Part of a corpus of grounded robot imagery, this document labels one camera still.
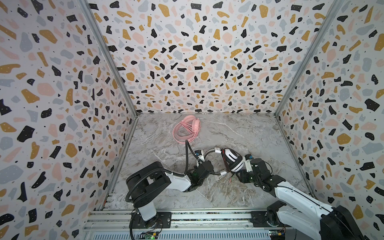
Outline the white black headphones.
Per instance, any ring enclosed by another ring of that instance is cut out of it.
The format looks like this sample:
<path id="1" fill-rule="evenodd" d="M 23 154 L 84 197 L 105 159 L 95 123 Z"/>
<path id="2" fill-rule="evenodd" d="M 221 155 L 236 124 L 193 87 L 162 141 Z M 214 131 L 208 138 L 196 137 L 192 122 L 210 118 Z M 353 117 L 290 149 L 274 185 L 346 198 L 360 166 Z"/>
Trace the white black headphones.
<path id="1" fill-rule="evenodd" d="M 211 153 L 221 154 L 223 161 L 224 161 L 224 164 L 225 164 L 225 168 L 226 168 L 225 170 L 223 170 L 221 172 L 214 172 L 213 175 L 223 176 L 223 175 L 226 175 L 227 173 L 235 174 L 235 173 L 239 172 L 244 166 L 243 157 L 233 149 L 230 149 L 230 148 L 224 148 L 224 149 L 213 148 L 213 149 L 210 149 L 210 150 L 208 150 L 207 153 L 204 154 L 205 159 Z"/>

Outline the pink headphones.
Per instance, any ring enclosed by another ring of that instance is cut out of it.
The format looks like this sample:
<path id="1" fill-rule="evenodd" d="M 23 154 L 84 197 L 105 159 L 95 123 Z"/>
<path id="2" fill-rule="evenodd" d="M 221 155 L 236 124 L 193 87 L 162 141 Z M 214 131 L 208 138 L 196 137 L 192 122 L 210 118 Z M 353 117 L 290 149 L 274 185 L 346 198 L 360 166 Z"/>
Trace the pink headphones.
<path id="1" fill-rule="evenodd" d="M 182 136 L 179 131 L 184 129 L 188 134 Z M 183 120 L 175 125 L 172 131 L 173 138 L 179 144 L 184 144 L 186 141 L 189 143 L 195 140 L 201 130 L 201 121 L 193 115 L 186 116 Z"/>

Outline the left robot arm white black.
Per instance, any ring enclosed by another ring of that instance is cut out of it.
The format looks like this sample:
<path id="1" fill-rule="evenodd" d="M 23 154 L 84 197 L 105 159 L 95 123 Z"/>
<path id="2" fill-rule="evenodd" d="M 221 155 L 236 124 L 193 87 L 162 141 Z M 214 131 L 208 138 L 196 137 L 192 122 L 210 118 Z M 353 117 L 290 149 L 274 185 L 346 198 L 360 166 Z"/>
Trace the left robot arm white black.
<path id="1" fill-rule="evenodd" d="M 165 169 L 160 162 L 155 162 L 127 178 L 129 192 L 125 201 L 133 204 L 144 222 L 150 222 L 158 216 L 154 199 L 164 190 L 187 193 L 195 191 L 213 173 L 214 167 L 210 161 L 203 162 L 184 174 Z"/>

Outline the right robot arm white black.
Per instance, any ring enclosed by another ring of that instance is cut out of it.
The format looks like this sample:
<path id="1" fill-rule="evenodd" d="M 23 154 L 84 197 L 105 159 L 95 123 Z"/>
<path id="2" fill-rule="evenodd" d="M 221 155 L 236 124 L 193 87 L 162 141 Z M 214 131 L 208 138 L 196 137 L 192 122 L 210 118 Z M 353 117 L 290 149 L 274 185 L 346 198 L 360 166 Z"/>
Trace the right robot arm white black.
<path id="1" fill-rule="evenodd" d="M 267 208 L 270 226 L 289 225 L 314 240 L 364 239 L 349 210 L 325 204 L 295 188 L 272 174 L 262 159 L 246 155 L 230 167 L 241 183 L 253 184 L 278 199 Z"/>

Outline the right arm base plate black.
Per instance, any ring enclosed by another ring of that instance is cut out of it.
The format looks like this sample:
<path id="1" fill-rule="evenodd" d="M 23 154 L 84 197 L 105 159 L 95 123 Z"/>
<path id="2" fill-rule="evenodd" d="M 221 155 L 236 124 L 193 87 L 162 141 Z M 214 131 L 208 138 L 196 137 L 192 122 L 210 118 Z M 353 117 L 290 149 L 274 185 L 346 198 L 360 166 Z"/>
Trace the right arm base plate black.
<path id="1" fill-rule="evenodd" d="M 276 228 L 280 225 L 277 213 L 271 210 L 252 211 L 250 222 L 253 227 L 272 227 Z"/>

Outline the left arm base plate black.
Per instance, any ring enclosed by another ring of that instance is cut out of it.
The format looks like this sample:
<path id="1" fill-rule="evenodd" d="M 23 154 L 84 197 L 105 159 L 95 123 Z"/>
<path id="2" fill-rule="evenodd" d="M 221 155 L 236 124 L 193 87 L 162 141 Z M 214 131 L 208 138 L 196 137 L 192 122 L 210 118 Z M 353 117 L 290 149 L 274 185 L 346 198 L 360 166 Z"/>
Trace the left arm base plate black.
<path id="1" fill-rule="evenodd" d="M 157 212 L 153 218 L 146 221 L 141 214 L 134 213 L 130 227 L 132 229 L 169 229 L 171 227 L 171 220 L 171 212 Z"/>

